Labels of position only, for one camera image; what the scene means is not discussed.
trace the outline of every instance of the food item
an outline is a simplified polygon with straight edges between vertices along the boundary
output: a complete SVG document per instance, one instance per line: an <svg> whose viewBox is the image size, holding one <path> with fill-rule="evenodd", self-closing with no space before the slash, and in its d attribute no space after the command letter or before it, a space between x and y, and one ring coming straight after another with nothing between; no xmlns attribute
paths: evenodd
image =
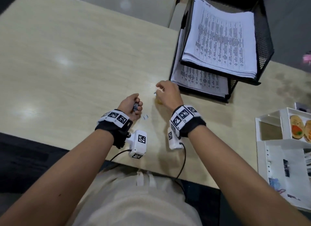
<svg viewBox="0 0 311 226"><path fill-rule="evenodd" d="M292 115L290 117L290 125L292 130L292 137L295 139L301 139L305 133L305 126L301 118L297 115Z"/></svg>
<svg viewBox="0 0 311 226"><path fill-rule="evenodd" d="M311 143L311 120L308 120L306 122L306 126L305 126L305 140L308 143Z"/></svg>

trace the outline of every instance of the white tracking module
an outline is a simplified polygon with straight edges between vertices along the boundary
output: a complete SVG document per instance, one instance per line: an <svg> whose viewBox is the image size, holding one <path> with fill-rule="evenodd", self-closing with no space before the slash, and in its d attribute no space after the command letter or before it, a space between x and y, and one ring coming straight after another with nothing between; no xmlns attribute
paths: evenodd
<svg viewBox="0 0 311 226"><path fill-rule="evenodd" d="M183 149L183 146L182 144L180 143L183 143L181 139L178 139L176 137L176 135L173 133L172 131L172 128L169 127L167 129L167 134L168 134L168 137L169 137L169 148L171 150L176 150L176 149Z"/></svg>
<svg viewBox="0 0 311 226"><path fill-rule="evenodd" d="M125 140L130 144L130 157L140 159L147 151L147 133L141 130L136 130L129 138Z"/></svg>

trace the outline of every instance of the forearm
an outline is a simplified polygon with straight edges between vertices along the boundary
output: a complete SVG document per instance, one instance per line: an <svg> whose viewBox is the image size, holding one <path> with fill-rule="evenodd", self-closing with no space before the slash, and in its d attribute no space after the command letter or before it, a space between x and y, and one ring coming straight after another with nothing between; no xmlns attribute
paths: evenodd
<svg viewBox="0 0 311 226"><path fill-rule="evenodd" d="M206 169L247 225L310 225L234 150L205 126L188 135Z"/></svg>
<svg viewBox="0 0 311 226"><path fill-rule="evenodd" d="M0 224L65 224L94 180L113 142L109 132L94 131L40 177L0 218Z"/></svg>

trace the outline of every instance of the desk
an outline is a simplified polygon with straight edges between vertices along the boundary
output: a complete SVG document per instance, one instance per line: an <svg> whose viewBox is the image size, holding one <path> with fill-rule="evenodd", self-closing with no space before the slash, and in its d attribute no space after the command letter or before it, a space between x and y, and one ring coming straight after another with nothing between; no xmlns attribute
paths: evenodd
<svg viewBox="0 0 311 226"><path fill-rule="evenodd" d="M0 16L0 132L70 150L103 113L139 92L149 119L131 130L147 132L147 153L115 161L177 176L184 153L169 151L170 114L153 95L155 84L169 78L177 37L177 31L79 0L16 0ZM270 62L261 82L238 83L230 104L182 95L254 169L254 118L311 101L311 74ZM189 142L186 148L180 178L217 187ZM107 159L118 152L112 148Z"/></svg>

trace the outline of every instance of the pink object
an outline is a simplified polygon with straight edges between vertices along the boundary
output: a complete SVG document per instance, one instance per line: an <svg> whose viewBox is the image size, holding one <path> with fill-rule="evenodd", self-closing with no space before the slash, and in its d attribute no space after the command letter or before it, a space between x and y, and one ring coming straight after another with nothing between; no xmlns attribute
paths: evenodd
<svg viewBox="0 0 311 226"><path fill-rule="evenodd" d="M311 55L310 54L305 54L302 58L303 58L305 64L308 63L309 65L311 65Z"/></svg>

